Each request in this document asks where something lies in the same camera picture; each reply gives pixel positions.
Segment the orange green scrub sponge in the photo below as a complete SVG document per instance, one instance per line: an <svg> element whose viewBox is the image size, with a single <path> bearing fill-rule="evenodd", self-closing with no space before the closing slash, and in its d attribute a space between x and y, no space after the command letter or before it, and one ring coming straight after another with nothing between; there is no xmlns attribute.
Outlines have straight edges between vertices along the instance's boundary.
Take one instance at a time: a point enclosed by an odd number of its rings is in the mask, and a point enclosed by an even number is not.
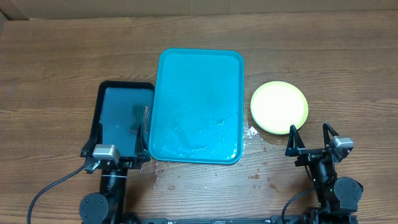
<svg viewBox="0 0 398 224"><path fill-rule="evenodd" d="M148 132L148 122L147 117L149 114L149 107L145 105L136 105L133 106L133 124L130 127L130 130L134 133L138 132L138 129L141 128L141 131L144 134Z"/></svg>

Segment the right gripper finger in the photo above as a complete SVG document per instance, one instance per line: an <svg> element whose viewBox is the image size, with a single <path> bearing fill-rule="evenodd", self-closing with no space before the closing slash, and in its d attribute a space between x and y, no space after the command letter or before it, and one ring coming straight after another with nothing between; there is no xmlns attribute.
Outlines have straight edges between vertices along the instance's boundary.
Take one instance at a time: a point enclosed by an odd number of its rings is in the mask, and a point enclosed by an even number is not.
<svg viewBox="0 0 398 224"><path fill-rule="evenodd" d="M285 150L285 156L299 156L306 151L306 147L295 127L290 126L289 140Z"/></svg>
<svg viewBox="0 0 398 224"><path fill-rule="evenodd" d="M325 147L333 147L330 136L338 136L338 133L330 126L328 122L325 122L323 123L323 139Z"/></svg>

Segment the yellow-green plate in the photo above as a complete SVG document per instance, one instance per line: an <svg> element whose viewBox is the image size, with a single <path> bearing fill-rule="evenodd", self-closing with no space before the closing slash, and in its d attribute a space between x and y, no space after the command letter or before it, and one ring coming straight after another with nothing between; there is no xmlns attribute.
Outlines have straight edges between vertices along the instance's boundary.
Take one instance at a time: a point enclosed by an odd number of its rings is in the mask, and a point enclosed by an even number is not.
<svg viewBox="0 0 398 224"><path fill-rule="evenodd" d="M301 128L308 117L304 94L287 82L273 81L261 85L252 95L251 116L268 133L288 134L291 125Z"/></svg>

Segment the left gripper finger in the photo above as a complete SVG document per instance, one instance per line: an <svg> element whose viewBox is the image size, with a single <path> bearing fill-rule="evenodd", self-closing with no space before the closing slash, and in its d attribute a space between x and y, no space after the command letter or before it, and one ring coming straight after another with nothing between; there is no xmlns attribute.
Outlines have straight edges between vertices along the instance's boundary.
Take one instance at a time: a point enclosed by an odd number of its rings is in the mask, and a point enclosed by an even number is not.
<svg viewBox="0 0 398 224"><path fill-rule="evenodd" d="M86 144L81 149L80 156L81 157L92 156L95 146L97 144L102 143L102 137L103 137L103 126L101 123L98 123L96 127L92 127L90 136Z"/></svg>
<svg viewBox="0 0 398 224"><path fill-rule="evenodd" d="M142 125L140 124L137 129L136 145L134 150L137 158L139 159L149 159L149 150L144 138L144 132L142 130Z"/></svg>

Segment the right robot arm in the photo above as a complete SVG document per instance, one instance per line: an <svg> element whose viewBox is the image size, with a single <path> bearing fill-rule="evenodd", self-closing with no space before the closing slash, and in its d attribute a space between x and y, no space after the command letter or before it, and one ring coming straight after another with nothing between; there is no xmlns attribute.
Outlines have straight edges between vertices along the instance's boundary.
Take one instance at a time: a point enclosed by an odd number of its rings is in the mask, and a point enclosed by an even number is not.
<svg viewBox="0 0 398 224"><path fill-rule="evenodd" d="M340 136L329 123L323 124L324 147L307 149L294 125L290 126L285 155L295 157L295 166L304 167L311 189L292 197L281 212L282 223L357 223L352 214L358 210L363 186L351 177L338 177L335 164L340 163L353 150L353 140ZM286 218L288 206L299 197L315 192L318 207L308 208L297 218Z"/></svg>

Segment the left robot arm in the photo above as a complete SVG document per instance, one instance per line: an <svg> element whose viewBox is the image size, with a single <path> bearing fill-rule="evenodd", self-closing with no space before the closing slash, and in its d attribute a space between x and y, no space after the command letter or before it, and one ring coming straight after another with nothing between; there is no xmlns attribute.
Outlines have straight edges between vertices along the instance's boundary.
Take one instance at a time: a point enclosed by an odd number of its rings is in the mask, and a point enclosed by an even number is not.
<svg viewBox="0 0 398 224"><path fill-rule="evenodd" d="M88 194L80 202L79 213L83 223L140 223L138 215L125 212L127 174L130 169L140 169L150 161L144 139L144 124L137 127L135 157L121 157L114 145L102 143L102 124L91 132L89 140L81 150L86 159L83 169L92 174L101 170L99 191Z"/></svg>

